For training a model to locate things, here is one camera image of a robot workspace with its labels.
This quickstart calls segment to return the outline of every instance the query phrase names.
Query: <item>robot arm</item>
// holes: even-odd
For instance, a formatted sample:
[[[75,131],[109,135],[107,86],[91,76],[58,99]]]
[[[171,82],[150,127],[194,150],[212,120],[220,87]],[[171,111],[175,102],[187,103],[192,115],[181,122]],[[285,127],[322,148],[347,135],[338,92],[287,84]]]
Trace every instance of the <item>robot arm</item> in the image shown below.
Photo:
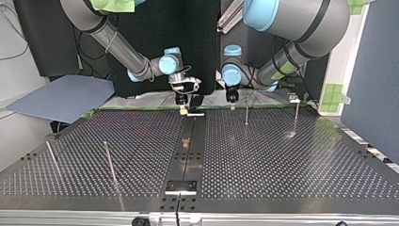
[[[155,76],[168,75],[169,83],[176,92],[176,104],[184,112],[188,102],[187,94],[199,90],[200,80],[186,76],[191,67],[184,67],[182,53],[178,47],[165,50],[162,57],[148,60],[107,21],[105,15],[93,8],[90,0],[60,1],[72,23],[81,31],[90,34],[107,53],[123,64],[133,82],[147,79],[152,81]],[[136,3],[143,2],[145,0],[136,0]]]
[[[295,75],[307,61],[329,53],[343,38],[350,12],[347,0],[246,0],[243,17],[246,25],[258,31],[291,40],[273,59],[252,72],[251,85],[265,89],[277,77]],[[225,50],[223,76],[231,87],[248,85],[247,66],[239,60],[240,51],[231,51],[234,48]]]
[[[162,75],[157,67],[159,58],[149,61],[108,22],[107,17],[96,11],[89,0],[61,0],[61,5],[72,23],[81,31],[90,34],[105,51],[112,54],[129,72],[135,81],[152,79]]]

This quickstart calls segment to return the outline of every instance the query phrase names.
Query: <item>green tape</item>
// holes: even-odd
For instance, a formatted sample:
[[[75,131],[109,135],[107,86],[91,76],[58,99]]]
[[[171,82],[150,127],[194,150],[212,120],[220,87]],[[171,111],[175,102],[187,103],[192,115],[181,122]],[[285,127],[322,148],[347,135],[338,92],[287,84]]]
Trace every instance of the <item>green tape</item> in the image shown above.
[[[342,84],[326,84],[321,112],[337,113],[343,100]]]
[[[351,15],[361,15],[363,8],[366,5],[365,0],[348,0],[348,3]]]
[[[296,72],[296,67],[287,61],[281,68],[280,70],[284,73],[295,73]],[[285,77],[284,74],[281,74],[279,72],[276,72],[273,76],[273,80],[280,80],[281,78]]]
[[[134,0],[91,0],[96,10],[111,12],[135,12]]]
[[[81,118],[86,119],[86,120],[91,119],[91,117],[93,117],[93,115],[95,113],[96,113],[95,110],[91,110],[88,113],[83,114],[83,116]]]

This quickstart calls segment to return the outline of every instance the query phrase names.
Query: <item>metal bracket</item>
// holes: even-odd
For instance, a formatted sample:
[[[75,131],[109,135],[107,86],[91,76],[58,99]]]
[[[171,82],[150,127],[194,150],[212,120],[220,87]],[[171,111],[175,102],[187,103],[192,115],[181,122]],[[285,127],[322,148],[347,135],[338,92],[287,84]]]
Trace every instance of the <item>metal bracket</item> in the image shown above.
[[[202,218],[200,215],[195,214],[191,216],[189,226],[202,226]]]
[[[288,99],[288,102],[291,104],[300,103],[298,95],[296,95],[296,93],[293,93],[293,92],[287,93],[287,99]]]
[[[227,34],[243,19],[243,5],[244,0],[232,1],[229,8],[225,11],[217,23],[217,32]]]
[[[350,97],[343,94],[342,103],[344,103],[346,105],[350,105],[351,102],[352,102],[352,99],[350,99]]]
[[[168,181],[166,195],[197,195],[196,181]]]

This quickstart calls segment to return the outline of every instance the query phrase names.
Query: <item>white wall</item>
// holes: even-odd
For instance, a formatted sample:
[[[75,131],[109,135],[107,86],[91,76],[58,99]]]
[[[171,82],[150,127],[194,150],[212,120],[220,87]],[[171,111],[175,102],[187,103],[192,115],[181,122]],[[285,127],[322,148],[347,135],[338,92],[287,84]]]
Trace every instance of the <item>white wall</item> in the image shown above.
[[[0,1],[9,5],[12,4],[11,0]],[[9,10],[6,10],[5,13],[21,31],[18,19]],[[26,42],[16,34],[3,15],[0,14],[0,58],[17,55],[24,50],[25,46]],[[0,60],[0,103],[26,94],[43,85],[44,80],[39,76],[30,51],[17,58]]]
[[[0,1],[12,6],[12,0]],[[8,9],[4,9],[4,12],[21,31],[15,15]],[[0,58],[17,55],[25,46],[26,42],[0,12]],[[0,60],[0,170],[40,146],[44,137],[51,133],[48,121],[13,114],[4,109],[44,84],[30,51],[17,58]]]
[[[351,16],[346,34],[341,42],[331,51],[319,107],[323,103],[326,84],[342,84],[343,94],[346,95],[358,56],[368,11],[369,5],[366,5],[362,14]],[[343,113],[343,104],[339,106],[337,113],[321,112],[320,109],[319,113],[323,116],[341,116]]]

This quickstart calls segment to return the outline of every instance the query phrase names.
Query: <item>black panel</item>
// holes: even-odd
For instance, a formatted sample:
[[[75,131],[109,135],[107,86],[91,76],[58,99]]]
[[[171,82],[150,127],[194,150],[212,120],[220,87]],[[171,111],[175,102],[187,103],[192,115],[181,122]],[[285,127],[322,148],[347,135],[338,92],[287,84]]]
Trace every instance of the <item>black panel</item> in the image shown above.
[[[217,16],[219,1],[151,0],[136,9],[136,13],[119,14],[119,31],[148,58],[160,57],[164,49],[179,46],[184,65],[191,65],[191,76],[201,79],[200,94],[210,94],[215,88],[217,55]],[[117,95],[129,97],[148,91],[169,90],[166,76],[133,83],[124,68],[108,56]]]
[[[79,73],[72,24],[59,0],[14,0],[41,76]]]
[[[329,54],[315,60],[310,60],[306,66],[305,83],[309,92],[316,100],[320,99],[322,93],[328,61]]]
[[[399,162],[399,2],[370,5],[343,109],[343,123]]]

